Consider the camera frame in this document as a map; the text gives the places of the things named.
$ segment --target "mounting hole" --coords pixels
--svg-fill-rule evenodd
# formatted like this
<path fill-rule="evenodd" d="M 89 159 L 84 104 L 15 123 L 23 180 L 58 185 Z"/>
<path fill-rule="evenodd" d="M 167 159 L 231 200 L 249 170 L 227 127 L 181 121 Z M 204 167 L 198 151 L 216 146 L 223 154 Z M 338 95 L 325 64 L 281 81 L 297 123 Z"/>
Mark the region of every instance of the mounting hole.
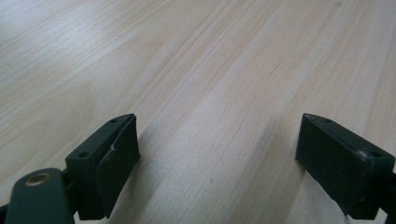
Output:
<path fill-rule="evenodd" d="M 372 152 L 372 153 L 370 153 L 372 156 L 374 156 L 374 157 L 382 157 L 382 155 L 381 154 L 379 154 L 378 152 Z"/>
<path fill-rule="evenodd" d="M 49 173 L 40 173 L 37 175 L 32 175 L 30 176 L 26 182 L 25 185 L 29 187 L 37 186 L 42 183 L 47 182 L 50 179 L 50 174 Z"/>
<path fill-rule="evenodd" d="M 88 155 L 90 155 L 90 153 L 88 153 L 88 152 L 81 152 L 81 153 L 78 154 L 78 157 L 79 157 L 79 158 L 86 158 Z"/>

